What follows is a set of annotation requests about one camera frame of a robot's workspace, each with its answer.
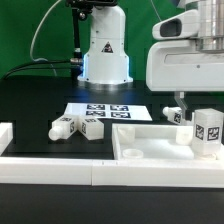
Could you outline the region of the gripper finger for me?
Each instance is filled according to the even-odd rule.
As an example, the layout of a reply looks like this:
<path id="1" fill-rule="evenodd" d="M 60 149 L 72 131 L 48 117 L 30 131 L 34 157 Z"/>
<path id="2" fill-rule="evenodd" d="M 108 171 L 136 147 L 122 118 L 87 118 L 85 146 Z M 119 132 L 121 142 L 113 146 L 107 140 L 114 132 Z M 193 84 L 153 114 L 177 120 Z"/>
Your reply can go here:
<path id="1" fill-rule="evenodd" d="M 177 105 L 182 110 L 182 118 L 184 120 L 191 121 L 192 120 L 192 112 L 188 108 L 187 103 L 185 102 L 185 93 L 182 91 L 176 91 L 174 93 L 174 99 L 175 99 Z"/>

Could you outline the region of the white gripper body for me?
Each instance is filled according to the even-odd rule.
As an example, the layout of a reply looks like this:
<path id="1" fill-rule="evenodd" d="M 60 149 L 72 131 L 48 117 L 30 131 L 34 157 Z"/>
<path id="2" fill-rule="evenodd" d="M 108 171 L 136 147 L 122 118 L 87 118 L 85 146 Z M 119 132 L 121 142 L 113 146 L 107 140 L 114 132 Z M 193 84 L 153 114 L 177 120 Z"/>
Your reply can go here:
<path id="1" fill-rule="evenodd" d="M 224 91 L 224 53 L 201 53 L 190 40 L 158 42 L 148 53 L 146 84 L 151 91 Z"/>

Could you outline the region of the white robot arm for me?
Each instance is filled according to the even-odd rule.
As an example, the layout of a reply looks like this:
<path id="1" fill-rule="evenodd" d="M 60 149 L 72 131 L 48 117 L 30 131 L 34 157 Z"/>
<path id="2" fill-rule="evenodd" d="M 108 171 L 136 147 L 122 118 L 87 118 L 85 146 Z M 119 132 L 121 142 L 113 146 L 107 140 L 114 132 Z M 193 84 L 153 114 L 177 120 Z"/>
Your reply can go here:
<path id="1" fill-rule="evenodd" d="M 224 91 L 224 0 L 173 0 L 183 13 L 155 24 L 146 66 L 152 91 L 172 91 L 183 111 L 186 92 Z M 78 77 L 95 88 L 129 84 L 124 52 L 125 14 L 118 7 L 95 8 L 90 48 Z"/>

